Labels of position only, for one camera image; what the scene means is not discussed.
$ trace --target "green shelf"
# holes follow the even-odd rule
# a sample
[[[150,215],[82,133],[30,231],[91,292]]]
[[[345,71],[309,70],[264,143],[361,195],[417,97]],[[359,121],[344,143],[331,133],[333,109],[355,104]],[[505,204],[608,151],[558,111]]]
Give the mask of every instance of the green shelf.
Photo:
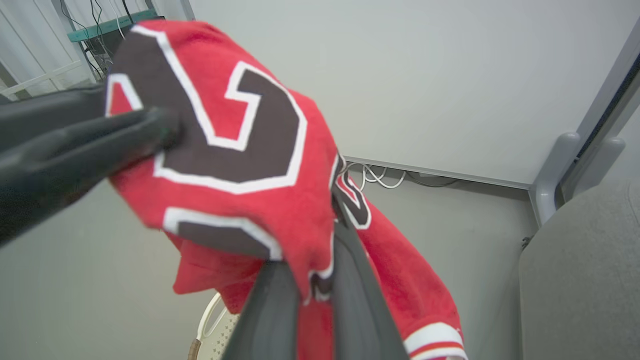
[[[142,12],[132,13],[131,17],[134,22],[139,22],[142,20],[152,19],[157,16],[155,10],[145,10]],[[131,25],[131,21],[128,16],[119,17],[117,19],[105,21],[100,24],[100,30],[102,30],[103,34],[109,33],[111,31],[118,31],[118,22],[120,23],[120,27],[123,28],[125,26]],[[94,25],[90,28],[76,30],[73,33],[67,34],[69,40],[71,42],[78,42],[83,40],[89,40],[91,38],[95,38],[99,35],[98,26]]]

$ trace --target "black cable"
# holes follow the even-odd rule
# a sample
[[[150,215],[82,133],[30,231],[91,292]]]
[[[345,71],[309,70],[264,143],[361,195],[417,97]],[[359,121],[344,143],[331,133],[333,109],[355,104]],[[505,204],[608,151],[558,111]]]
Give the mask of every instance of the black cable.
[[[442,188],[445,186],[449,186],[453,183],[455,183],[456,181],[458,181],[458,179],[453,179],[453,181],[450,181],[448,183],[444,183],[444,184],[439,184],[439,185],[432,185],[432,184],[427,184],[427,183],[423,183],[422,181],[419,181],[415,176],[411,175],[411,172],[407,171],[406,172],[409,176],[411,176],[411,178],[416,182],[419,183],[420,185],[424,185],[424,186],[428,186],[430,188]]]
[[[124,5],[124,11],[127,12],[127,16],[129,17],[129,20],[131,21],[131,26],[133,26],[133,18],[131,17],[131,13],[129,12],[129,9],[127,8],[127,1],[122,0],[122,4]]]
[[[91,49],[86,48],[84,51],[85,51],[85,52],[87,52],[87,51],[91,51]],[[91,65],[91,67],[93,67],[93,69],[95,70],[95,73],[96,73],[96,74],[98,74],[98,77],[100,77],[100,78],[102,79],[102,75],[100,75],[100,71],[98,70],[98,68],[97,68],[97,67],[95,67],[95,65],[94,65],[94,64],[92,64],[92,63],[89,61],[89,59],[87,59],[87,61],[86,61],[86,62],[88,62],[88,63],[89,63],[89,65]]]
[[[62,3],[62,0],[60,0],[60,11],[62,12],[62,15],[67,17],[67,19],[75,22],[76,24],[78,24],[78,25],[80,25],[80,26],[82,26],[84,28],[84,35],[86,36],[85,42],[86,42],[86,47],[87,47],[84,51],[85,52],[91,51],[91,55],[95,58],[95,55],[94,55],[95,48],[93,47],[93,44],[91,44],[91,40],[89,40],[89,31],[87,30],[87,28],[84,25],[80,24],[78,21],[75,21],[74,19],[71,19],[71,16],[69,16],[69,14],[65,13],[65,5]],[[100,75],[100,72],[98,71],[98,69],[96,69],[96,67],[93,66],[93,64],[88,59],[87,59],[86,62],[88,62],[89,65],[91,65],[95,69],[95,71],[98,74],[98,76],[100,76],[100,78],[102,78],[102,76]]]
[[[98,19],[96,20],[95,13],[93,12],[93,0],[90,0],[90,2],[91,2],[91,15],[93,16],[95,25],[98,27],[98,31],[97,31],[98,36],[100,36],[100,38],[98,38],[97,41],[102,46],[104,53],[107,54],[111,59],[113,59],[113,53],[109,51],[109,49],[107,49],[107,47],[104,45],[104,36],[103,36],[104,33],[102,32],[102,28],[100,27],[100,16],[102,16],[102,7],[98,3],[98,0],[95,0],[95,4],[98,5],[98,7],[100,8],[100,12],[98,13]]]
[[[76,24],[82,26],[84,28],[84,34],[86,35],[87,40],[89,40],[89,31],[84,27],[84,25],[80,24],[78,21],[75,21],[74,19],[71,19],[71,16],[67,15],[65,13],[65,6],[62,4],[62,0],[60,0],[60,11],[62,12],[62,15],[66,16],[67,19],[75,22]]]

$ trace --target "white cable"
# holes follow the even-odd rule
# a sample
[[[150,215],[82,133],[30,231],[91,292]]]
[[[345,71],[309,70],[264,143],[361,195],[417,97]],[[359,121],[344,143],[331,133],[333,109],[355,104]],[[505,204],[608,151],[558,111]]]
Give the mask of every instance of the white cable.
[[[113,10],[113,13],[116,15],[116,25],[118,26],[118,31],[120,32],[120,36],[124,38],[122,29],[120,29],[120,17],[118,16],[118,13],[116,13],[115,8],[113,8],[113,0],[109,0],[109,5],[111,5],[111,9]]]
[[[363,178],[362,178],[362,185],[360,186],[360,191],[362,191],[362,189],[364,189],[364,186],[367,183],[367,180],[370,180],[371,183],[376,181],[377,183],[379,183],[380,185],[384,186],[387,189],[395,189],[398,186],[400,186],[400,184],[402,184],[402,182],[404,180],[404,177],[406,176],[406,171],[403,171],[402,177],[400,177],[400,180],[398,180],[398,182],[395,185],[387,185],[387,184],[382,182],[382,177],[384,177],[384,175],[387,173],[387,168],[385,168],[383,170],[382,175],[380,175],[380,177],[376,176],[376,173],[373,172],[373,170],[371,170],[371,168],[367,164],[363,164],[363,163],[350,163],[349,165],[347,165],[347,167],[344,169],[344,171],[349,170],[350,167],[352,167],[353,165],[356,165],[356,164],[362,165]],[[365,168],[371,173],[371,175],[373,176],[373,179],[369,179],[366,176]]]
[[[380,180],[382,180],[385,177],[385,174],[387,173],[387,169],[388,168],[385,167],[385,169],[382,170],[382,175],[380,175],[380,177],[379,177]],[[375,183],[376,182],[375,179],[369,179],[369,177],[366,176],[366,172],[364,171],[364,167],[362,167],[362,175],[364,176],[364,178],[367,180],[368,183]]]

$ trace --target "gray floor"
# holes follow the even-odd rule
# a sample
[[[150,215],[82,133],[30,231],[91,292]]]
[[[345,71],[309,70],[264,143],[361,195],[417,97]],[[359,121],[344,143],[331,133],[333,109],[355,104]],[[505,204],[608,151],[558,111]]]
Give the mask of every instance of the gray floor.
[[[411,181],[365,193],[449,287],[470,358],[518,358],[514,271],[520,240],[535,230],[526,193]],[[186,358],[213,292],[175,295],[178,261],[161,233],[100,184],[0,249],[0,358]]]

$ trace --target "fabric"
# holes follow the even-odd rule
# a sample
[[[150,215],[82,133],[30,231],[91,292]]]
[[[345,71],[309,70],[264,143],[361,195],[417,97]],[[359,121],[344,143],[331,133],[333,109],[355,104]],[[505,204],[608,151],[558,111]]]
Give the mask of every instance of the fabric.
[[[637,359],[640,181],[567,202],[520,257],[524,359]]]
[[[304,299],[299,358],[331,359],[337,181],[412,359],[467,358],[446,287],[341,172],[311,99],[220,30],[157,20],[132,28],[107,82],[107,116],[150,106],[179,114],[180,138],[112,182],[140,220],[180,250],[177,293],[215,288],[238,313],[263,261],[286,260]]]

